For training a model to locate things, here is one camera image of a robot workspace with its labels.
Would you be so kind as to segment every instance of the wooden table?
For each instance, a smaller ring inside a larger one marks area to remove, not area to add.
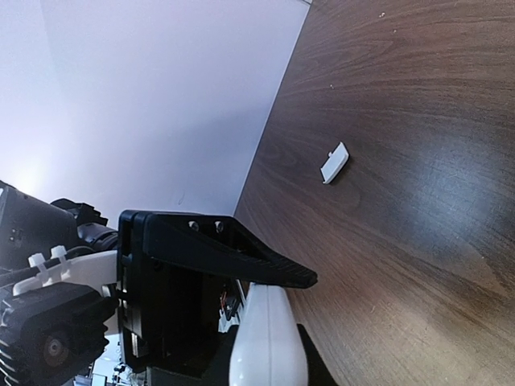
[[[340,384],[515,384],[514,156],[513,0],[314,1],[237,217]]]

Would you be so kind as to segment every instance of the black cable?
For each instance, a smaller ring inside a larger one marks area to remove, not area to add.
[[[65,256],[66,256],[66,260],[71,260],[71,259],[75,259],[76,257],[79,257],[79,256],[88,255],[90,253],[95,253],[95,251],[90,247],[80,246],[80,247],[75,247],[75,248],[69,249]],[[58,264],[60,264],[59,259],[50,259],[43,263],[43,265],[47,269],[51,268],[51,267],[55,267]],[[38,267],[30,267],[30,268],[19,269],[17,271],[13,271],[13,272],[9,272],[9,273],[0,275],[0,289],[7,287],[9,285],[16,284],[19,281],[28,279],[29,277],[34,277],[38,273],[39,273]]]

